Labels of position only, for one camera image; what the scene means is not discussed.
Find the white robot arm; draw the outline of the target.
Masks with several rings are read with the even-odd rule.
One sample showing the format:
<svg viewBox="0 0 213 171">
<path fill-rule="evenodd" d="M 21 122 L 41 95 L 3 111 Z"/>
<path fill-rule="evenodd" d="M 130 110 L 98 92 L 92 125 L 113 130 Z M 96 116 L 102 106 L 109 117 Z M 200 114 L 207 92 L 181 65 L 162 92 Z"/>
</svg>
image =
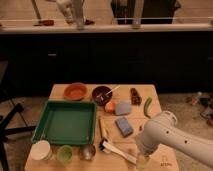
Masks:
<svg viewBox="0 0 213 171">
<path fill-rule="evenodd" d="M 213 169 L 213 140 L 200 138 L 175 127 L 178 120 L 170 111 L 149 119 L 135 136 L 138 150 L 144 156 L 153 154 L 160 144 L 178 150 Z"/>
</svg>

